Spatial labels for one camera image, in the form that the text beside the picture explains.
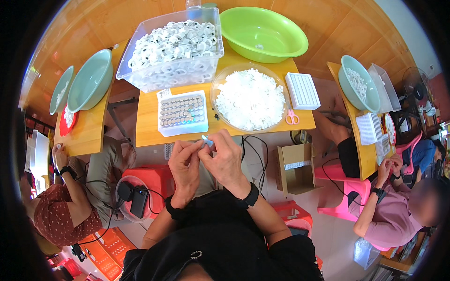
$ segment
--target bare foot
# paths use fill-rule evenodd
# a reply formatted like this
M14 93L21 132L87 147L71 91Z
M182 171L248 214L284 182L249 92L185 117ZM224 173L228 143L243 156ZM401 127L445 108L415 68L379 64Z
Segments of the bare foot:
M130 146L125 156L123 157L123 166L120 167L120 171L123 173L126 169L131 168L136 161L136 150Z

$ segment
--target pink shirt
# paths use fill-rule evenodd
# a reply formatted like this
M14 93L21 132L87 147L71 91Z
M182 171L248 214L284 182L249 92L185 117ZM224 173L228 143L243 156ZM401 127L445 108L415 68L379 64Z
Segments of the pink shirt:
M375 207L372 222L367 229L364 239L380 247L398 247L408 243L414 235L423 227L410 214L408 200L411 189L401 184L396 192L389 181L382 188L386 196ZM356 197L356 202L361 202L361 196ZM350 204L348 211L359 217L360 206L355 202Z

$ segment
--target tiled floor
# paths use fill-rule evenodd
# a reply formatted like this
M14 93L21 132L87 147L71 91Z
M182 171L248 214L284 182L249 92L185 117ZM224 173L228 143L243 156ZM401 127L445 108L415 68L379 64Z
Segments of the tiled floor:
M314 79L317 92L321 101L321 110L330 110L334 108L334 96L339 94L338 88L334 81ZM135 96L139 97L138 91L128 91L111 97L112 101L118 101ZM137 104L124 105L117 109L117 116L128 134L135 137ZM110 130L107 135L115 138L121 138L120 132L110 117L107 118L106 124ZM324 139L320 132L315 129L309 131L313 137L313 144L317 151L317 157L314 160L316 167L322 165L326 160L336 158L337 152L330 153L325 159L321 157L322 152L326 150L330 142ZM248 138L249 141L261 155L265 162L268 159L266 170L266 179L263 185L263 195L270 203L281 202L286 200L295 200L296 203L308 211L313 218L312 240L316 248L317 255L323 260L322 270L324 277L328 281L354 281L362 279L367 272L361 266L353 261L353 247L358 236L353 232L353 222L336 219L323 214L317 213L317 206L334 204L336 206L342 200L342 194L331 186L329 181L318 181L318 185L324 187L317 188L311 192L300 195L289 194L283 196L275 183L276 166L274 161L274 149L277 146L292 145L289 132L269 133L257 135L267 143L268 155L265 145L256 138ZM246 144L245 160L248 164L248 170L252 177L259 180L262 173L261 161L257 154ZM163 157L163 145L154 147L139 147L136 149L137 159L136 166L144 164L165 164L167 163ZM142 225L134 223L120 227L124 234L135 244L140 246L145 228L148 228L151 220L142 223Z

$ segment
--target wall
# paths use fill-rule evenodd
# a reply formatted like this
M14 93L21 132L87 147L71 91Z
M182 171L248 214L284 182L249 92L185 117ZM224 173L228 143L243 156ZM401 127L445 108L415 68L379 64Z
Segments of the wall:
M400 33L374 0L214 0L223 11L236 6L271 9L306 33L308 51L295 58L299 72L332 80L327 61L348 54L366 68L386 69L394 84L414 59ZM64 72L77 72L95 52L129 39L137 25L185 9L185 0L71 0L61 9L37 46L22 88L21 106L55 125L49 104Z
M425 31L402 0L375 0L394 23L417 64L430 78L442 72L439 60Z

